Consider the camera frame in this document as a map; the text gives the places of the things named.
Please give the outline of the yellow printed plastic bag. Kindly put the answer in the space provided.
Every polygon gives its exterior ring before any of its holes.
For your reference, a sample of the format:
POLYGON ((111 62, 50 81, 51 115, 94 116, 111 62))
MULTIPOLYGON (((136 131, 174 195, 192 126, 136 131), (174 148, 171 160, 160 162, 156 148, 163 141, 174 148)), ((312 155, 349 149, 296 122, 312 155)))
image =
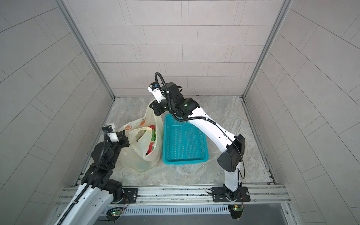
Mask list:
POLYGON ((118 130, 124 131, 130 146, 122 148, 117 163, 137 172, 152 169, 160 160, 163 149, 164 123, 149 107, 150 97, 121 97, 116 100, 120 118, 125 124, 118 130), (146 155, 152 137, 150 125, 156 126, 154 150, 146 155))

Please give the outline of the pink dragon fruit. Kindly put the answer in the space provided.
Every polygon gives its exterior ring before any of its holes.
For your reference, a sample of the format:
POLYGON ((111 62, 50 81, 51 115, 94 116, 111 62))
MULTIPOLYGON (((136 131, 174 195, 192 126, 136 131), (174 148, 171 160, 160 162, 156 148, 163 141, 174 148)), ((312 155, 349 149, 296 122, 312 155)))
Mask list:
POLYGON ((148 151, 146 152, 146 155, 149 155, 150 153, 153 152, 154 144, 155 144, 155 140, 156 140, 156 126, 150 125, 149 128, 151 128, 152 136, 151 136, 151 142, 149 144, 149 148, 148 148, 148 151))

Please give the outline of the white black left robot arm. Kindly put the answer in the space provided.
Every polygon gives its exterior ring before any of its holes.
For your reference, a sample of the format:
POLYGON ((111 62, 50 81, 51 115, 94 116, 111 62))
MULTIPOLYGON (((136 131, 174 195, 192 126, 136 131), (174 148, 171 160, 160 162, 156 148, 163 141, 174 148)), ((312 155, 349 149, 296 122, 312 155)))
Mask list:
POLYGON ((124 206, 119 207, 121 210, 128 207, 130 199, 124 193, 122 183, 110 178, 122 148, 127 147, 129 141, 124 130, 108 134, 104 132, 104 141, 91 154, 94 163, 55 224, 93 225, 111 203, 124 202, 124 206))

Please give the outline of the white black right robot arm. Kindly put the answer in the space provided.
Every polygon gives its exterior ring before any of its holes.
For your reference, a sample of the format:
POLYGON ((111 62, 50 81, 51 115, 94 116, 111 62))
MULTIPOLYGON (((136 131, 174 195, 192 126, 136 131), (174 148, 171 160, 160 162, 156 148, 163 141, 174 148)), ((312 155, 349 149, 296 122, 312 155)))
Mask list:
POLYGON ((244 167, 245 137, 235 136, 218 125, 195 100, 184 98, 180 86, 173 82, 163 86, 153 82, 148 91, 155 97, 150 108, 157 116, 169 112, 175 120, 196 126, 215 143, 222 152, 217 162, 225 171, 225 196, 232 202, 238 200, 241 197, 242 179, 245 177, 240 172, 240 168, 244 167))

